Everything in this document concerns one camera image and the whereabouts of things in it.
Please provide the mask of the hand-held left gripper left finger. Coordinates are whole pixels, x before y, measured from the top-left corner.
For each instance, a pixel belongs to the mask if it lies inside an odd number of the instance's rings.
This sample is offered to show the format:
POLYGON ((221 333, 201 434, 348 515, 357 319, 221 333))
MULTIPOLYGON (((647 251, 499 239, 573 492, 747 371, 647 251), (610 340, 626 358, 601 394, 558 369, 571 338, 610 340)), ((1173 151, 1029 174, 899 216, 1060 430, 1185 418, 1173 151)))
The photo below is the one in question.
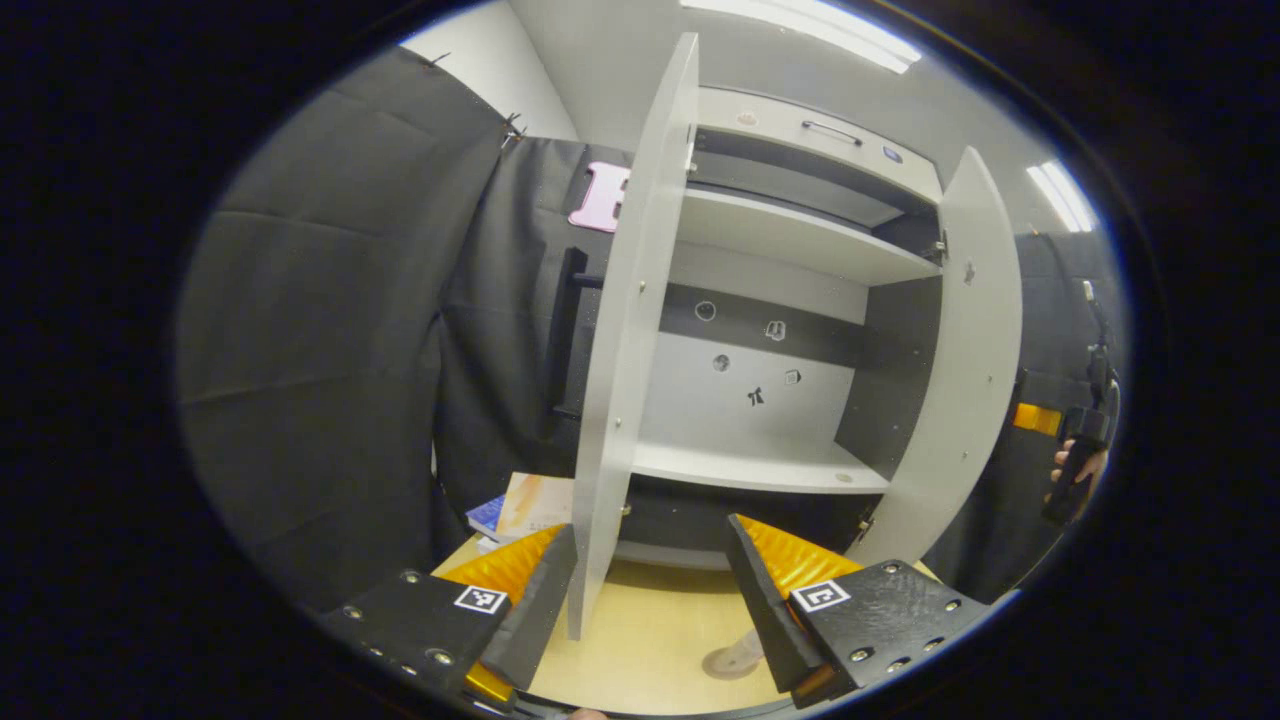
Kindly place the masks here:
POLYGON ((439 575, 406 569, 317 624, 431 697, 507 714, 532 684, 576 565, 573 527, 559 524, 439 575))

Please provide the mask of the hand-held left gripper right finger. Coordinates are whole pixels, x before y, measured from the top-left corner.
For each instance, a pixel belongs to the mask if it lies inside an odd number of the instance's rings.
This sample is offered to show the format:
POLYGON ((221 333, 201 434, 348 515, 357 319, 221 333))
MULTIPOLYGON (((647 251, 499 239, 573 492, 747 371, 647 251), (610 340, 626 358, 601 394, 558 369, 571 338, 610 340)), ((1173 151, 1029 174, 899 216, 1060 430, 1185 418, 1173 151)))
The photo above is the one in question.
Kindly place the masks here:
POLYGON ((771 675, 796 708, 910 673, 991 610, 902 560, 860 565, 742 514, 726 527, 726 557, 771 675))

